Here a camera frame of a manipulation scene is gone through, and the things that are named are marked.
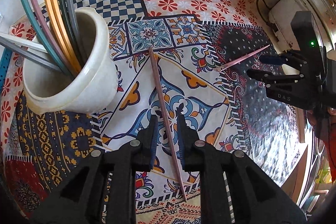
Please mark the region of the blue-grey chopstick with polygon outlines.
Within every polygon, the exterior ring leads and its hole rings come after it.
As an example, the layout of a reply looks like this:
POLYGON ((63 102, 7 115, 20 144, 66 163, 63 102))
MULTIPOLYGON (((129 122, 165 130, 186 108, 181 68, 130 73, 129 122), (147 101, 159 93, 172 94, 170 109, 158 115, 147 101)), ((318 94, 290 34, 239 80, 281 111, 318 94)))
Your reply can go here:
POLYGON ((78 28, 78 23, 77 23, 77 18, 76 18, 76 13, 75 13, 75 8, 74 8, 74 1, 73 0, 66 0, 67 1, 67 8, 68 8, 68 17, 70 19, 70 24, 72 28, 72 32, 74 35, 74 41, 76 44, 76 49, 77 49, 77 57, 81 65, 84 65, 85 63, 85 51, 83 49, 83 45, 81 42, 81 37, 79 33, 79 28, 78 28))

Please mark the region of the grey chopstick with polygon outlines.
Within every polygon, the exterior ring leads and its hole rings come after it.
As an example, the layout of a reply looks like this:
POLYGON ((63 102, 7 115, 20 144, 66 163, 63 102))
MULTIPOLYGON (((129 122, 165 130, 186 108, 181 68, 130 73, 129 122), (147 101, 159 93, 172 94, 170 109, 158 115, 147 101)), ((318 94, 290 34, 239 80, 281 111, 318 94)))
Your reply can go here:
POLYGON ((39 64, 39 65, 42 65, 44 67, 47 67, 49 69, 53 69, 55 71, 58 71, 58 72, 62 72, 62 70, 55 64, 49 62, 48 60, 32 53, 32 52, 29 52, 28 50, 25 50, 24 48, 21 48, 17 45, 15 45, 14 43, 12 43, 11 41, 9 41, 8 39, 6 38, 3 38, 1 37, 0 38, 0 44, 1 46, 4 46, 5 48, 19 54, 19 55, 22 55, 24 58, 27 58, 29 59, 30 61, 36 63, 36 64, 39 64))

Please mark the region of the patchwork patterned tablecloth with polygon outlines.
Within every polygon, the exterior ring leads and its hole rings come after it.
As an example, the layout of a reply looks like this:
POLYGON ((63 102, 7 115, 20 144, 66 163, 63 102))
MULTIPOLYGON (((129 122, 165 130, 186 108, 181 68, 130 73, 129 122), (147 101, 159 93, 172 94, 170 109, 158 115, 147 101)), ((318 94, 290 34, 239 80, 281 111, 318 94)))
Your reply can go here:
POLYGON ((197 18, 229 28, 231 53, 267 43, 250 0, 74 0, 87 55, 76 77, 13 53, 1 155, 19 209, 1 223, 305 223, 249 156, 246 81, 219 72, 197 18))

